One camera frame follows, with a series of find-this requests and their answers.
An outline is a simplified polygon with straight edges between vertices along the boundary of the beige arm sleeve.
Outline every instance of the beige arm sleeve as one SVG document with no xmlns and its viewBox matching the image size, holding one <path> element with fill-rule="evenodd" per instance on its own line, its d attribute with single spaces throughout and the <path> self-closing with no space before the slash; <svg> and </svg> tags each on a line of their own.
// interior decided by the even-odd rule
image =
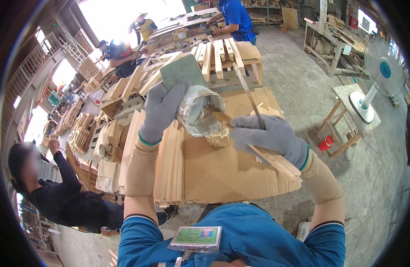
<svg viewBox="0 0 410 267">
<path fill-rule="evenodd" d="M 300 178 L 307 184 L 317 205 L 343 197 L 333 173 L 312 150 L 309 150 L 309 160 Z"/>
<path fill-rule="evenodd" d="M 127 168 L 126 196 L 153 197 L 158 152 L 159 144 L 147 146 L 137 139 Z"/>
</svg>

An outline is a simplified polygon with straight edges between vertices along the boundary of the sneaker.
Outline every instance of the sneaker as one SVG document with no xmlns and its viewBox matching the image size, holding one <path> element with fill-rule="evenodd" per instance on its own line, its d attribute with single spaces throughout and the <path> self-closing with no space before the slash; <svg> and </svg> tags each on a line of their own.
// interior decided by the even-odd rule
<svg viewBox="0 0 410 267">
<path fill-rule="evenodd" d="M 178 214 L 178 206 L 170 205 L 164 209 L 164 212 L 166 212 L 166 220 L 169 221 L 172 217 Z"/>
</svg>

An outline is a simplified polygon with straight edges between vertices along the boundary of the gray work glove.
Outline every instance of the gray work glove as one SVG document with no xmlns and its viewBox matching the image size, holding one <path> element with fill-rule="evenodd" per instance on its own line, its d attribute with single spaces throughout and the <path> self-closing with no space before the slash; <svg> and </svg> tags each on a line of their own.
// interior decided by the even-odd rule
<svg viewBox="0 0 410 267">
<path fill-rule="evenodd" d="M 235 149 L 258 156 L 248 145 L 266 148 L 281 154 L 298 169 L 302 168 L 307 157 L 307 143 L 280 117 L 261 115 L 261 118 L 266 130 L 260 129 L 255 115 L 236 117 L 230 122 L 234 127 L 230 137 Z"/>
<path fill-rule="evenodd" d="M 176 118 L 176 111 L 190 81 L 182 79 L 173 85 L 169 92 L 162 82 L 150 88 L 145 101 L 145 119 L 139 130 L 141 140 L 148 145 L 158 143 L 164 131 Z"/>
</svg>

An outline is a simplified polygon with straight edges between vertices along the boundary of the electric fan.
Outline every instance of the electric fan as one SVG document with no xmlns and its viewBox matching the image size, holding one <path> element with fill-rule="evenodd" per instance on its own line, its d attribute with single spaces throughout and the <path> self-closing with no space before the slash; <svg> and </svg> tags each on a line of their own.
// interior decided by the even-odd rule
<svg viewBox="0 0 410 267">
<path fill-rule="evenodd" d="M 370 124 L 374 119 L 371 100 L 377 91 L 388 97 L 397 96 L 402 90 L 404 71 L 391 54 L 389 43 L 381 38 L 374 38 L 368 42 L 364 61 L 368 76 L 374 84 L 366 96 L 356 91 L 349 95 L 349 100 L 362 120 Z"/>
</svg>

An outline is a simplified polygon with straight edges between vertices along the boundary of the green glove cuff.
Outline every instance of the green glove cuff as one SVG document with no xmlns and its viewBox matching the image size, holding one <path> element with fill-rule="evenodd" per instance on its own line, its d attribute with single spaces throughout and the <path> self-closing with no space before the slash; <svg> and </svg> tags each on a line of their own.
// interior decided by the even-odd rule
<svg viewBox="0 0 410 267">
<path fill-rule="evenodd" d="M 303 165 L 303 167 L 300 168 L 300 170 L 303 170 L 303 169 L 306 167 L 307 162 L 309 161 L 309 151 L 310 151 L 310 145 L 307 144 L 307 156 L 306 156 L 306 161 L 304 162 L 304 165 Z"/>
<path fill-rule="evenodd" d="M 149 146 L 149 147 L 153 147 L 153 146 L 157 145 L 158 143 L 160 143 L 160 142 L 162 141 L 162 138 L 161 138 L 159 141 L 157 141 L 157 142 L 155 142 L 155 143 L 152 143 L 152 144 L 149 144 L 149 143 L 147 143 L 146 141 L 144 141 L 144 140 L 141 138 L 141 136 L 139 135 L 139 131 L 138 131 L 138 138 L 139 138 L 139 140 L 140 140 L 141 142 L 143 142 L 144 145 L 147 145 L 147 146 Z"/>
</svg>

